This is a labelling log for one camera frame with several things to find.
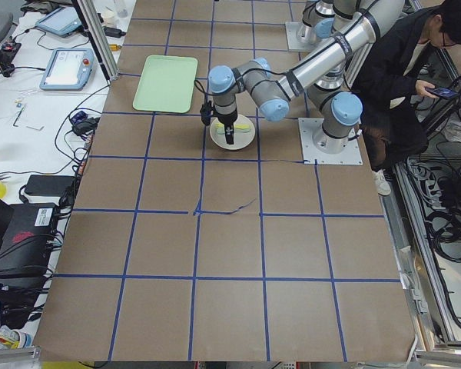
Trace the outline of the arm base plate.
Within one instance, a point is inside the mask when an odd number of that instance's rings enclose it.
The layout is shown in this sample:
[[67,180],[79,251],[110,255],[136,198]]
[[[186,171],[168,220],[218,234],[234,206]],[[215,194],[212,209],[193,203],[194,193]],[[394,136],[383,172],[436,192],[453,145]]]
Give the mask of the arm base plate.
[[362,165],[354,127],[345,138],[331,138],[323,131],[323,118],[299,118],[303,162],[307,165]]
[[310,52],[319,42],[314,27],[303,22],[286,22],[288,50],[291,52]]

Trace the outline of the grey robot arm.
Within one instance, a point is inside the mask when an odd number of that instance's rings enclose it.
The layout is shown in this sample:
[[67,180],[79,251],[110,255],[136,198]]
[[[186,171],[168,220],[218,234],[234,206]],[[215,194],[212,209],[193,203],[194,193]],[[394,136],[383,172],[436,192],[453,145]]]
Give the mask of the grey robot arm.
[[343,20],[351,20],[354,6],[351,1],[306,1],[302,22],[296,37],[302,45],[314,45],[331,34],[336,16]]
[[294,38],[311,52],[287,71],[273,72],[265,58],[255,58],[236,68],[213,67],[208,88],[213,101],[201,109],[201,120],[217,134],[222,148],[239,150],[252,142],[236,142],[236,96],[247,92],[268,121],[280,121],[290,102],[307,94],[325,117],[322,137],[330,148],[348,140],[350,129],[363,110],[360,99],[342,91],[343,74],[365,61],[370,46],[396,23],[402,1],[308,1]]

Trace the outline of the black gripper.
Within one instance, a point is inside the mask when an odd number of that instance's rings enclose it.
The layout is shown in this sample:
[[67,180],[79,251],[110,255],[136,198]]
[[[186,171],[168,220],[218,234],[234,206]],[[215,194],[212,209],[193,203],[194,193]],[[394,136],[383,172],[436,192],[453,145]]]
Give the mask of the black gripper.
[[224,134],[228,145],[234,144],[234,122],[238,118],[238,113],[233,111],[229,114],[217,113],[217,119],[224,125]]

